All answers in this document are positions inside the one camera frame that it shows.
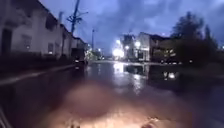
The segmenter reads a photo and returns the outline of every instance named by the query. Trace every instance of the light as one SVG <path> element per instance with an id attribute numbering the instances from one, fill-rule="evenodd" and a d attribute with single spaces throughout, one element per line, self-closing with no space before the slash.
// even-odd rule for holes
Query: light
<path id="1" fill-rule="evenodd" d="M 149 48 L 141 48 L 143 51 L 149 51 Z"/>
<path id="2" fill-rule="evenodd" d="M 129 49 L 130 49 L 130 47 L 129 47 L 129 46 L 125 46 L 125 49 L 126 49 L 126 50 L 129 50 Z"/>
<path id="3" fill-rule="evenodd" d="M 176 78 L 176 76 L 175 76 L 174 73 L 169 73 L 169 74 L 168 74 L 168 77 L 169 77 L 170 79 L 175 79 L 175 78 Z"/>
<path id="4" fill-rule="evenodd" d="M 114 71 L 115 71 L 115 73 L 123 73 L 124 72 L 124 64 L 115 63 L 114 64 Z"/>
<path id="5" fill-rule="evenodd" d="M 172 53 L 170 56 L 176 56 L 177 54 L 176 53 Z"/>
<path id="6" fill-rule="evenodd" d="M 164 72 L 164 73 L 163 73 L 164 77 L 167 77 L 167 74 L 168 74 L 167 72 Z"/>
<path id="7" fill-rule="evenodd" d="M 121 41 L 120 40 L 116 40 L 116 43 L 120 45 L 121 44 Z"/>
<path id="8" fill-rule="evenodd" d="M 141 43 L 139 41 L 135 42 L 135 47 L 136 48 L 140 48 L 140 46 L 141 46 Z"/>
<path id="9" fill-rule="evenodd" d="M 113 51 L 113 56 L 123 58 L 124 57 L 124 52 L 120 49 L 115 49 Z"/>
<path id="10" fill-rule="evenodd" d="M 140 75 L 134 75 L 134 78 L 135 78 L 136 80 L 140 80 L 140 79 L 141 79 Z"/>

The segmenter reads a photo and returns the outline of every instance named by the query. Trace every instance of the building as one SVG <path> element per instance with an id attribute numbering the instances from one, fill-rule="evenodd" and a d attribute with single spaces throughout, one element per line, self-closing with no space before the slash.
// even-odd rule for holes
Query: building
<path id="1" fill-rule="evenodd" d="M 70 56 L 73 35 L 38 0 L 0 0 L 0 55 Z"/>
<path id="2" fill-rule="evenodd" d="M 122 49 L 125 54 L 125 59 L 127 59 L 127 60 L 135 59 L 135 54 L 134 54 L 135 36 L 125 34 L 123 36 L 123 39 L 121 39 L 121 42 L 122 42 Z"/>
<path id="3" fill-rule="evenodd" d="M 87 49 L 88 45 L 85 43 L 81 38 L 75 37 L 72 43 L 72 48 L 80 48 L 80 49 Z"/>
<path id="4" fill-rule="evenodd" d="M 139 33 L 137 40 L 140 42 L 141 46 L 139 47 L 139 50 L 142 54 L 142 60 L 143 61 L 150 61 L 150 43 L 151 43 L 151 39 L 150 39 L 150 35 L 147 33 Z"/>
<path id="5" fill-rule="evenodd" d="M 161 62 L 170 55 L 175 55 L 174 45 L 176 39 L 152 35 L 141 32 L 137 39 L 140 43 L 140 51 L 143 53 L 143 60 Z"/>

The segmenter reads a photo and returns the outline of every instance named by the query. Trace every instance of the house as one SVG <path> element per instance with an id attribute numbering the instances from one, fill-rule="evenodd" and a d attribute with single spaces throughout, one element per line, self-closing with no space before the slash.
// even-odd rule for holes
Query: house
<path id="1" fill-rule="evenodd" d="M 140 50 L 143 52 L 144 60 L 160 62 L 167 57 L 166 53 L 173 52 L 176 39 L 152 35 L 141 32 L 138 35 L 138 41 L 141 42 Z"/>
<path id="2" fill-rule="evenodd" d="M 0 55 L 70 56 L 73 35 L 38 0 L 0 0 Z"/>

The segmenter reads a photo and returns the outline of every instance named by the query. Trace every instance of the street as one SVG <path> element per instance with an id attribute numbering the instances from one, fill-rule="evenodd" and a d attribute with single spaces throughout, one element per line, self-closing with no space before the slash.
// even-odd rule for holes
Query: street
<path id="1" fill-rule="evenodd" d="M 223 128 L 222 84 L 158 65 L 94 62 L 1 86 L 0 104 L 13 128 Z"/>

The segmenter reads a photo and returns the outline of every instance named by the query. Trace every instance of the cloudy sky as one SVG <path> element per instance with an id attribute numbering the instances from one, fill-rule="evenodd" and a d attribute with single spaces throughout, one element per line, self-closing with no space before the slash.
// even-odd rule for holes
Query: cloudy sky
<path id="1" fill-rule="evenodd" d="M 70 28 L 66 17 L 72 14 L 76 0 L 40 0 L 58 17 L 64 12 L 63 23 Z M 84 21 L 77 25 L 76 36 L 91 42 L 96 29 L 95 45 L 104 52 L 112 51 L 122 34 L 147 32 L 169 36 L 180 16 L 192 11 L 209 24 L 219 44 L 224 44 L 224 0 L 81 0 L 80 12 Z"/>

